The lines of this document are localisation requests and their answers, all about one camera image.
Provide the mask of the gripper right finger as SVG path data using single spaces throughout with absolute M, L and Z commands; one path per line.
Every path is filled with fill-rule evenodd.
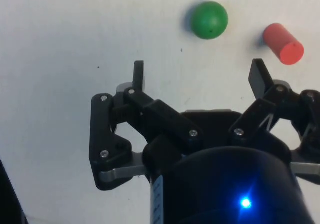
M 264 61 L 253 59 L 249 77 L 255 102 L 229 129 L 234 146 L 252 147 L 258 136 L 269 133 L 280 119 L 291 122 L 300 138 L 293 150 L 291 169 L 299 177 L 320 175 L 320 93 L 295 93 L 284 83 L 275 83 Z

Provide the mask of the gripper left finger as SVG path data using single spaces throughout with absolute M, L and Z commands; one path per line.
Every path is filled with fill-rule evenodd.
M 141 153 L 117 135 L 127 123 L 147 144 Z M 96 187 L 113 190 L 135 176 L 148 180 L 169 171 L 183 156 L 203 147 L 203 132 L 191 120 L 144 92 L 144 62 L 134 63 L 132 82 L 115 95 L 101 93 L 91 100 L 89 161 Z

